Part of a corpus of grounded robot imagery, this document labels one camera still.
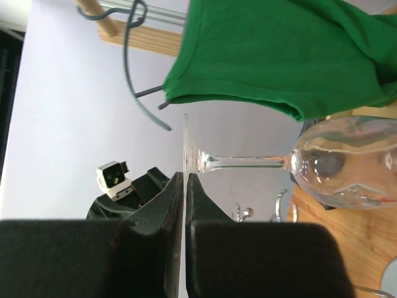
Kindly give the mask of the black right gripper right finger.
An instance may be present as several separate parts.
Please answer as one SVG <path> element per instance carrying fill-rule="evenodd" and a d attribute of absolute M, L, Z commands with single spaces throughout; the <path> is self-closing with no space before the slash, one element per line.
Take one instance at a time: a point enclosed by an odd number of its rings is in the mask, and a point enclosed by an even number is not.
<path fill-rule="evenodd" d="M 190 297 L 353 297 L 334 237 L 314 223 L 236 223 L 187 182 L 186 288 Z"/>

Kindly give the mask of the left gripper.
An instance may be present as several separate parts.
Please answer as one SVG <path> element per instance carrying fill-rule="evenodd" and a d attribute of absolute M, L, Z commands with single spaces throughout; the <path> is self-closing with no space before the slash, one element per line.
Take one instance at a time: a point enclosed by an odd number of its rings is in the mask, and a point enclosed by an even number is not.
<path fill-rule="evenodd" d="M 128 178 L 126 180 L 128 187 L 113 197 L 107 193 L 97 197 L 90 206 L 86 219 L 126 219 L 157 196 L 170 178 L 154 167 L 133 181 Z"/>

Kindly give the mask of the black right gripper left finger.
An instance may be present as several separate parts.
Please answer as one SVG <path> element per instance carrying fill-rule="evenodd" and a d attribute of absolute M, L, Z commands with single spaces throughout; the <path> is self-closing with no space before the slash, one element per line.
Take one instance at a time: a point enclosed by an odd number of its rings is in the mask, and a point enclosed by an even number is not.
<path fill-rule="evenodd" d="M 126 220 L 3 220 L 2 297 L 177 297 L 184 179 Z"/>

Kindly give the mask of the clear wine glass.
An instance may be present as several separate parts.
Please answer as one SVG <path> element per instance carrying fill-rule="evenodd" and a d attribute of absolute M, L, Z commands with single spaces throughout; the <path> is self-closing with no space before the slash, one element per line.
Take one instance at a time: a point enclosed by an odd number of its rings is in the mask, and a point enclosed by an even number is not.
<path fill-rule="evenodd" d="M 396 206 L 396 119 L 353 115 L 303 132 L 282 156 L 216 156 L 199 149 L 184 119 L 184 173 L 227 168 L 288 171 L 318 202 L 344 209 Z"/>

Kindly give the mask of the chrome wine glass rack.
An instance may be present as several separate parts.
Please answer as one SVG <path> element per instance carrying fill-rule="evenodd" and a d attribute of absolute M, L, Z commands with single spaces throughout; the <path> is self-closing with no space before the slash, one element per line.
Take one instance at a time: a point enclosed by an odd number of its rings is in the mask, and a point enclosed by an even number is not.
<path fill-rule="evenodd" d="M 288 194 L 288 189 L 281 190 L 274 200 L 271 200 L 265 207 L 259 208 L 258 220 L 265 220 L 270 223 L 282 223 L 284 219 L 282 217 L 282 201 L 283 198 Z M 234 203 L 234 212 L 230 213 L 230 217 L 237 223 L 242 223 L 247 219 L 250 219 L 256 215 L 255 210 L 252 207 L 242 208 L 238 202 Z"/>

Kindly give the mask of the wooden clothes rack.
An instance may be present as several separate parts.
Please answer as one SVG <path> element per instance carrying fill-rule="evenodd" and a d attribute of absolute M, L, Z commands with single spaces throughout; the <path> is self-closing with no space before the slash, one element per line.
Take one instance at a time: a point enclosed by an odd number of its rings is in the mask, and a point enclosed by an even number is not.
<path fill-rule="evenodd" d="M 177 56 L 181 34 L 143 26 L 142 24 L 131 27 L 126 22 L 112 20 L 109 15 L 116 12 L 116 8 L 105 11 L 97 1 L 77 1 L 76 3 L 78 12 L 83 17 L 97 23 L 99 36 L 105 42 L 168 56 Z"/>

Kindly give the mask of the green garment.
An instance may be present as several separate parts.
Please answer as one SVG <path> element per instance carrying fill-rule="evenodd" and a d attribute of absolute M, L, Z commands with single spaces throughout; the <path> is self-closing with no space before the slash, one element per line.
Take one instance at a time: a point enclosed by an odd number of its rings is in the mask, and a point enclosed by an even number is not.
<path fill-rule="evenodd" d="M 345 1 L 191 1 L 167 102 L 238 101 L 297 121 L 396 100 L 396 16 Z"/>

